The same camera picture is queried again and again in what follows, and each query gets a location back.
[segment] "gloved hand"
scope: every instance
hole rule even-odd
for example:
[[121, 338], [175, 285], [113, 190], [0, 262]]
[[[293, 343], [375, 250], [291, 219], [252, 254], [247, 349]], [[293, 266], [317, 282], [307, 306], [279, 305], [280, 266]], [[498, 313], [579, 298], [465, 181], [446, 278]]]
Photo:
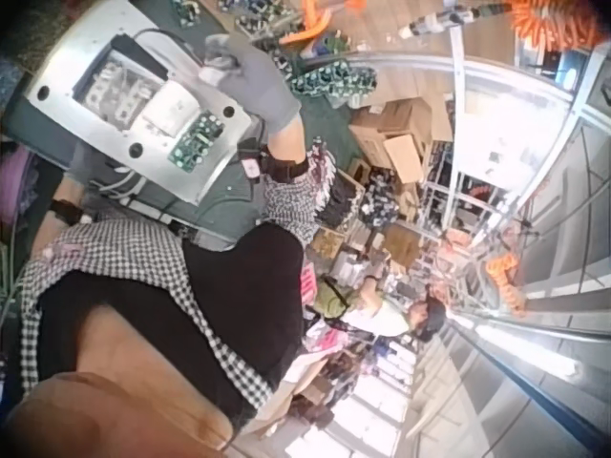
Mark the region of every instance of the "gloved hand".
[[269, 135], [277, 134], [299, 113], [301, 103], [286, 86], [274, 62], [244, 37], [210, 35], [205, 46], [207, 56], [235, 58], [239, 68], [226, 73], [219, 90], [235, 99], [246, 111], [263, 118]]
[[72, 181], [87, 187], [94, 175], [94, 170], [99, 169], [104, 164], [104, 155], [82, 140], [76, 142], [74, 147], [73, 160], [70, 167], [64, 173]]

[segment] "circuit board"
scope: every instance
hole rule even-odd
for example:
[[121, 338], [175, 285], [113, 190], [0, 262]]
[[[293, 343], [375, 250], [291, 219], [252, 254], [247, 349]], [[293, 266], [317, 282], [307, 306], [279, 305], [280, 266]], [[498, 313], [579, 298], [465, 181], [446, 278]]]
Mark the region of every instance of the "circuit board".
[[206, 111], [200, 114], [174, 147], [168, 159], [183, 171], [193, 172], [193, 169], [203, 162], [213, 143], [221, 136], [224, 127], [224, 124], [212, 113]]

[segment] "checkered shirt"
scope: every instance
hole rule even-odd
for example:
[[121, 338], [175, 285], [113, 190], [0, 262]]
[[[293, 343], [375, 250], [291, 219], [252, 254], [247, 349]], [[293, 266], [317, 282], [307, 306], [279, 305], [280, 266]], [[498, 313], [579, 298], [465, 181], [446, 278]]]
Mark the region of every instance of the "checkered shirt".
[[249, 404], [259, 409], [273, 393], [269, 383], [215, 335], [189, 284], [180, 240], [165, 227], [134, 219], [78, 224], [62, 232], [45, 251], [53, 255], [31, 260], [23, 277], [21, 375], [26, 395], [39, 380], [36, 347], [43, 312], [36, 307], [38, 298], [73, 270], [167, 290], [205, 336], [223, 371]]

